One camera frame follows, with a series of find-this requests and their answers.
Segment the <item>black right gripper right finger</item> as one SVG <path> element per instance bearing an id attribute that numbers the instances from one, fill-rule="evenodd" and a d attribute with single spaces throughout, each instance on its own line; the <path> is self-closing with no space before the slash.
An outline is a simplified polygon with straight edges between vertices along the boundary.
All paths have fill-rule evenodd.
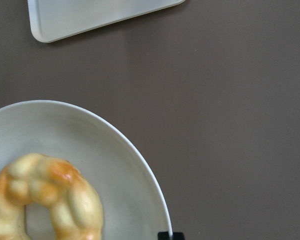
<path id="1" fill-rule="evenodd" d="M 183 232 L 173 232 L 172 240 L 185 240 L 185 235 Z"/>

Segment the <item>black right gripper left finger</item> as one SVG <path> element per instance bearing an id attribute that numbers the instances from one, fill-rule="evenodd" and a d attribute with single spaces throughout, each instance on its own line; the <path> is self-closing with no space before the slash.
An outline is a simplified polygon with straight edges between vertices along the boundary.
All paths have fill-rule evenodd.
<path id="1" fill-rule="evenodd" d="M 170 240 L 170 234 L 168 231 L 161 231 L 157 234 L 158 240 Z"/>

